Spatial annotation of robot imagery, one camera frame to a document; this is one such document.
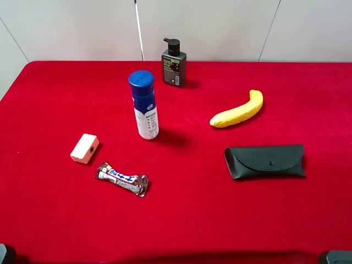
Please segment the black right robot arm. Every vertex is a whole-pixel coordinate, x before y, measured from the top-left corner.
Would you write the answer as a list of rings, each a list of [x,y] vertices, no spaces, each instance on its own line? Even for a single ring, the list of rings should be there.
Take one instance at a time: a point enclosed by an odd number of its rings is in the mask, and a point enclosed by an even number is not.
[[[319,259],[319,264],[352,264],[351,250],[329,250],[323,252]]]

